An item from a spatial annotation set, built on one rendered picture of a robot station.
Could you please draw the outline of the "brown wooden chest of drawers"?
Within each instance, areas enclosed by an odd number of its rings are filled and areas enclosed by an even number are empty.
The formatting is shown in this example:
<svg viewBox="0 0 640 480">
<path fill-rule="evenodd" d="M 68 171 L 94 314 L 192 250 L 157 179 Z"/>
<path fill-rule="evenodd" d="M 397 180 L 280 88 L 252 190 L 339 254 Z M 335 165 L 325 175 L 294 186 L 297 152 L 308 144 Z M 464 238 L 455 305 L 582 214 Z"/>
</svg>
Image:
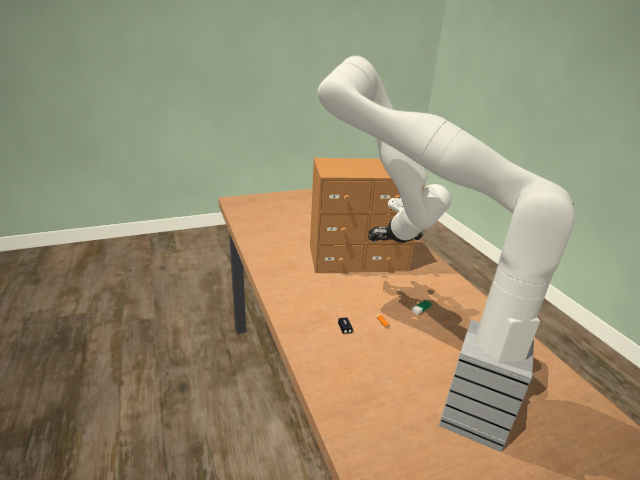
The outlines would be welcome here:
<svg viewBox="0 0 640 480">
<path fill-rule="evenodd" d="M 368 211 L 321 211 L 322 179 L 333 180 L 371 180 L 371 194 Z M 311 210 L 311 231 L 310 249 L 315 273 L 351 273 L 351 272 L 398 272 L 409 271 L 414 241 L 411 243 L 411 250 L 407 270 L 376 270 L 365 271 L 365 257 L 367 244 L 397 244 L 399 242 L 368 242 L 368 231 L 371 213 L 397 213 L 396 211 L 371 211 L 375 180 L 392 180 L 386 172 L 381 159 L 357 159 L 357 158 L 314 158 L 313 166 L 313 188 L 312 188 L 312 210 Z M 365 242 L 343 242 L 343 243 L 319 243 L 320 213 L 367 213 L 367 227 Z M 319 244 L 364 244 L 363 261 L 361 271 L 326 271 L 318 272 L 318 245 Z"/>
</svg>

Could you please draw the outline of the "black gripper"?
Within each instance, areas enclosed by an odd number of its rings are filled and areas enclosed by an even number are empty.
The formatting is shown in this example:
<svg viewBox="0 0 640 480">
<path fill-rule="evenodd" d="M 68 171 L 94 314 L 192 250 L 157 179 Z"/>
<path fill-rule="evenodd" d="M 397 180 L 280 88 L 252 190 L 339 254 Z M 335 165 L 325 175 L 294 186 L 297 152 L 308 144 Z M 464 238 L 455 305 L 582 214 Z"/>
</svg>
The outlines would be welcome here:
<svg viewBox="0 0 640 480">
<path fill-rule="evenodd" d="M 392 221 L 392 219 L 391 219 L 391 221 Z M 374 228 L 369 230 L 368 231 L 369 240 L 373 241 L 373 243 L 376 243 L 378 240 L 385 241 L 385 240 L 390 240 L 390 239 L 391 240 L 395 240 L 396 242 L 399 242 L 399 243 L 406 243 L 406 242 L 412 240 L 412 239 L 410 239 L 410 240 L 401 240 L 401 239 L 397 238 L 393 234 L 393 232 L 391 230 L 391 221 L 389 222 L 387 227 L 379 229 L 379 226 L 375 226 Z M 379 234 L 380 234 L 380 237 L 378 237 Z M 387 236 L 387 237 L 385 237 L 385 236 Z M 422 236 L 423 236 L 423 230 L 416 237 L 414 237 L 413 239 L 419 240 Z"/>
</svg>

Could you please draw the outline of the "black nine-volt battery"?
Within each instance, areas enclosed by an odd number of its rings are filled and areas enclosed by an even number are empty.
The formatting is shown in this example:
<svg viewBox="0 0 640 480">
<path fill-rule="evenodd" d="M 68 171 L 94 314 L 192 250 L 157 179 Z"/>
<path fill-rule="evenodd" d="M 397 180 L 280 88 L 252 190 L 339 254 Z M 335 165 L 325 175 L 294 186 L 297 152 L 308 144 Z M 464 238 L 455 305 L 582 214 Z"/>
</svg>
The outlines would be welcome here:
<svg viewBox="0 0 640 480">
<path fill-rule="evenodd" d="M 338 318 L 338 324 L 343 334 L 352 333 L 352 325 L 348 317 Z"/>
</svg>

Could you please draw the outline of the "green and white eraser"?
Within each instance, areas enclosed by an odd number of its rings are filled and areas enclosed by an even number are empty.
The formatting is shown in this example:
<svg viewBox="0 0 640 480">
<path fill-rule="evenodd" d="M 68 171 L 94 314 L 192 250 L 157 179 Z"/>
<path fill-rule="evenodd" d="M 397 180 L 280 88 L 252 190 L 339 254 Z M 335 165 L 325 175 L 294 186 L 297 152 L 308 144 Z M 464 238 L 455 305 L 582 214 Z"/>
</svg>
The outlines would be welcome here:
<svg viewBox="0 0 640 480">
<path fill-rule="evenodd" d="M 416 306 L 412 307 L 412 312 L 414 312 L 415 314 L 420 314 L 423 311 L 427 310 L 428 308 L 430 308 L 432 305 L 432 303 L 430 303 L 427 300 L 422 301 L 421 303 L 417 304 Z"/>
</svg>

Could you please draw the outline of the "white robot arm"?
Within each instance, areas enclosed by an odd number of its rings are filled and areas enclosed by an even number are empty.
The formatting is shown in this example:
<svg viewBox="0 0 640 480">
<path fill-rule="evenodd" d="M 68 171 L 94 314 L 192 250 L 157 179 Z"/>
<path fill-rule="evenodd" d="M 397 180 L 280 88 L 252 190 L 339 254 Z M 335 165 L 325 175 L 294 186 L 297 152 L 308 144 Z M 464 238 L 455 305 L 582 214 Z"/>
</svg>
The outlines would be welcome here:
<svg viewBox="0 0 640 480">
<path fill-rule="evenodd" d="M 388 201 L 398 213 L 391 221 L 397 238 L 410 240 L 431 228 L 451 204 L 445 187 L 423 189 L 425 169 L 513 214 L 475 341 L 497 362 L 525 361 L 574 225 L 567 191 L 440 116 L 394 110 L 377 71 L 362 57 L 349 57 L 331 72 L 318 98 L 330 114 L 377 138 L 383 167 L 401 197 Z"/>
</svg>

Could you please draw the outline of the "brown wooden drawer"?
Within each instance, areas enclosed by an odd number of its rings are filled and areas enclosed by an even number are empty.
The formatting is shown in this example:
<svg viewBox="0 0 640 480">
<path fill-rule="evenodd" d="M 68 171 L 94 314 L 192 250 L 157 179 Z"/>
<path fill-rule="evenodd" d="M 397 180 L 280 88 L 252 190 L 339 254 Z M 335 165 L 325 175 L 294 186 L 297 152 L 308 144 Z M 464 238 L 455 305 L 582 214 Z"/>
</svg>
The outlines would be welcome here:
<svg viewBox="0 0 640 480">
<path fill-rule="evenodd" d="M 371 213 L 369 230 L 375 226 L 379 226 L 379 229 L 387 227 L 392 218 L 398 213 Z M 396 242 L 395 240 L 378 240 L 377 242 Z"/>
<path fill-rule="evenodd" d="M 361 271 L 364 244 L 319 244 L 318 272 Z"/>
<path fill-rule="evenodd" d="M 320 213 L 319 243 L 365 242 L 367 213 Z"/>
<path fill-rule="evenodd" d="M 322 179 L 321 211 L 368 211 L 371 180 Z"/>
<path fill-rule="evenodd" d="M 388 207 L 391 198 L 401 198 L 392 180 L 375 180 L 371 211 L 394 211 Z"/>
<path fill-rule="evenodd" d="M 365 271 L 407 270 L 411 243 L 367 244 Z"/>
</svg>

